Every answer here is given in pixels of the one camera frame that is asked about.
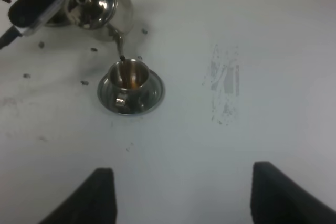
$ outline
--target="stainless steel cup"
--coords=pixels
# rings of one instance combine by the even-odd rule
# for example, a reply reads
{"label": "stainless steel cup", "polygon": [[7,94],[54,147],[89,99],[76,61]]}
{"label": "stainless steel cup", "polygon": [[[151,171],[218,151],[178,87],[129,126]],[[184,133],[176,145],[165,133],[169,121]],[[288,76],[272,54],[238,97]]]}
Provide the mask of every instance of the stainless steel cup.
{"label": "stainless steel cup", "polygon": [[115,63],[109,70],[113,101],[119,108],[137,108],[146,96],[150,70],[142,61],[127,59]]}

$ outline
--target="cup rim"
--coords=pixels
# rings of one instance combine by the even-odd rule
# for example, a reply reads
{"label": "cup rim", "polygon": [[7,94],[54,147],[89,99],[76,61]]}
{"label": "cup rim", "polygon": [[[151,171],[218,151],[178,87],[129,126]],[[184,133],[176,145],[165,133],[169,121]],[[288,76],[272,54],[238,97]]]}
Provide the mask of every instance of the cup rim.
{"label": "cup rim", "polygon": [[148,72],[147,80],[145,80],[145,82],[144,82],[141,86],[137,87],[136,89],[126,89],[126,88],[121,88],[121,87],[115,85],[115,84],[111,81],[111,73],[112,73],[112,69],[113,69],[113,68],[115,68],[115,67],[116,67],[117,65],[119,65],[119,64],[122,64],[122,61],[119,60],[119,61],[117,61],[116,63],[114,63],[114,64],[110,67],[110,69],[109,69],[109,71],[108,71],[107,78],[108,78],[109,82],[111,83],[111,85],[112,85],[113,87],[115,87],[115,88],[117,88],[117,89],[119,89],[119,90],[122,90],[122,91],[130,92],[130,91],[138,91],[138,90],[142,89],[142,88],[148,83],[149,78],[150,78],[150,74],[151,74],[151,72],[150,72],[150,70],[149,70],[149,67],[148,67],[145,63],[143,63],[141,60],[137,60],[137,59],[126,59],[125,61],[133,61],[133,62],[136,62],[136,63],[140,63],[142,66],[144,66],[145,69],[146,69],[147,72]]}

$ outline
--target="white surface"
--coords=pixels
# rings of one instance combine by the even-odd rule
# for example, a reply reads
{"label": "white surface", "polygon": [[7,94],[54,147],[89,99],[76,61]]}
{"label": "white surface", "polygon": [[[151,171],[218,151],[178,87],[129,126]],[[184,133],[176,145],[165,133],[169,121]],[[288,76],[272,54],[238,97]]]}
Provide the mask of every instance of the white surface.
{"label": "white surface", "polygon": [[[0,223],[37,223],[97,167],[115,172],[118,223],[251,223],[252,165],[262,160],[336,209],[335,0],[133,1],[127,55],[166,85],[145,116],[99,104],[115,46],[74,27],[0,52]],[[230,60],[239,96],[237,85],[225,93],[227,72],[210,71]]]}

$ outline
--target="teapot lid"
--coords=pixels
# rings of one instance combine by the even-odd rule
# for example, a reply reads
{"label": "teapot lid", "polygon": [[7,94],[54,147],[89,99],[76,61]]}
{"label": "teapot lid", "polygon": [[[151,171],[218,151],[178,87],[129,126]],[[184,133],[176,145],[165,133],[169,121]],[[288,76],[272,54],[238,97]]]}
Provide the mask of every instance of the teapot lid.
{"label": "teapot lid", "polygon": [[87,30],[103,27],[114,15],[116,0],[67,0],[65,13],[71,23]]}

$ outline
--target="saucer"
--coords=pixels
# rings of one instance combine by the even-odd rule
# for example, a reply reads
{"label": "saucer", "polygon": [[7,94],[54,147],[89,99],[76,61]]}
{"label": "saucer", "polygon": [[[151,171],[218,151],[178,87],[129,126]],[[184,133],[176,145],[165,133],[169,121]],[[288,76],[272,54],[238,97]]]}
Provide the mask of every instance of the saucer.
{"label": "saucer", "polygon": [[161,78],[150,70],[148,90],[142,97],[141,102],[132,109],[116,106],[116,95],[113,94],[112,85],[105,75],[98,84],[98,98],[101,104],[108,110],[121,115],[140,115],[157,108],[165,95],[165,88]]}

